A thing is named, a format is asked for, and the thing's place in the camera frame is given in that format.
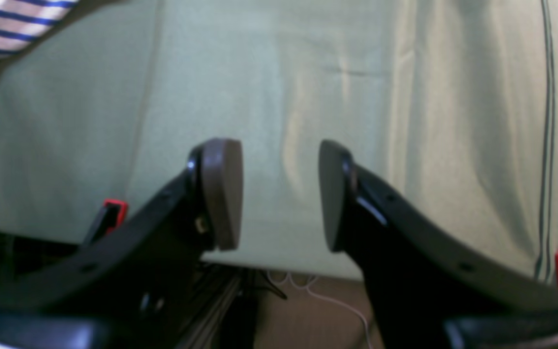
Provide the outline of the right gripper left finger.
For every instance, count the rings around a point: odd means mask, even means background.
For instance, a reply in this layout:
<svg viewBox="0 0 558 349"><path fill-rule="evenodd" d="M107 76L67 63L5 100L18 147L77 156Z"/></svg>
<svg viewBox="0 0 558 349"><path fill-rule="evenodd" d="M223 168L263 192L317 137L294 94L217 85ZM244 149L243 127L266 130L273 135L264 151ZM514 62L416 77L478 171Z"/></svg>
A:
<svg viewBox="0 0 558 349"><path fill-rule="evenodd" d="M205 251L241 234L242 143L213 138L138 212L72 256L0 284L0 349L172 349Z"/></svg>

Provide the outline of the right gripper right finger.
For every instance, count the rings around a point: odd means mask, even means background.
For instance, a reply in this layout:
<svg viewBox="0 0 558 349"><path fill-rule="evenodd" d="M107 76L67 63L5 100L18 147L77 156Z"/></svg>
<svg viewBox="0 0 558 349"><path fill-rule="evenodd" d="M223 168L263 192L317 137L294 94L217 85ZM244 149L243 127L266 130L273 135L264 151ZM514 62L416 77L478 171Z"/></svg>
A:
<svg viewBox="0 0 558 349"><path fill-rule="evenodd" d="M319 146L328 249L360 269L387 349L558 349L558 287L468 247L339 142Z"/></svg>

